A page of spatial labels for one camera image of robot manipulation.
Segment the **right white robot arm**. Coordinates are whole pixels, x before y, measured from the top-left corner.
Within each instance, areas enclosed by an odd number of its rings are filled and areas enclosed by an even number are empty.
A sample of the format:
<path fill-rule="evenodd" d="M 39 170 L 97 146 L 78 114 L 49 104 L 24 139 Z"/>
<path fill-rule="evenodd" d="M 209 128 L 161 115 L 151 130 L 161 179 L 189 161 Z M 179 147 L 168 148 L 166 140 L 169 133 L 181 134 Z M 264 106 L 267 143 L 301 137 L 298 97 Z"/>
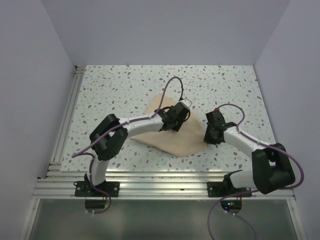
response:
<path fill-rule="evenodd" d="M 212 186 L 217 196 L 235 196 L 256 189 L 262 194 L 283 189 L 296 181 L 296 177 L 280 143 L 270 144 L 246 134 L 234 122 L 226 122 L 219 109 L 206 114 L 207 128 L 204 142 L 209 145 L 228 144 L 245 154 L 251 161 L 250 170 L 227 173 L 223 181 Z"/>

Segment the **beige cloth mat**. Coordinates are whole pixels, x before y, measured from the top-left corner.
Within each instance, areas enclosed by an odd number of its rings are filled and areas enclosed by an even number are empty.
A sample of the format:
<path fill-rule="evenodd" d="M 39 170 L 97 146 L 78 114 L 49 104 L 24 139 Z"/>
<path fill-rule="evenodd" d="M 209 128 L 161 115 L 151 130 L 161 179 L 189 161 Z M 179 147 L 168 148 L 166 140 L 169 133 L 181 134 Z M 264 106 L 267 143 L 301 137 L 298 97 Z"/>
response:
<path fill-rule="evenodd" d="M 207 149 L 205 131 L 200 120 L 191 112 L 179 131 L 147 132 L 131 137 L 131 140 L 155 147 L 175 157 L 186 157 Z"/>

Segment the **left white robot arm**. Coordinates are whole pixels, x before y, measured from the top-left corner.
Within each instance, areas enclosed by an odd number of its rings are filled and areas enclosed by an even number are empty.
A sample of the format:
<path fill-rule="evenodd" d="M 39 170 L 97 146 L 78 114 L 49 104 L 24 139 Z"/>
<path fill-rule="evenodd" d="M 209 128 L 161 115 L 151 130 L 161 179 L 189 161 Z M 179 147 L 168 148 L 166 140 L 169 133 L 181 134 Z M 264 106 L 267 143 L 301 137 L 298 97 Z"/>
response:
<path fill-rule="evenodd" d="M 107 115 L 89 136 L 89 148 L 95 152 L 96 158 L 87 174 L 87 192 L 95 197 L 103 193 L 109 160 L 120 152 L 127 139 L 144 133 L 169 130 L 178 132 L 191 115 L 191 105 L 191 101 L 183 99 L 173 106 L 137 118 Z"/>

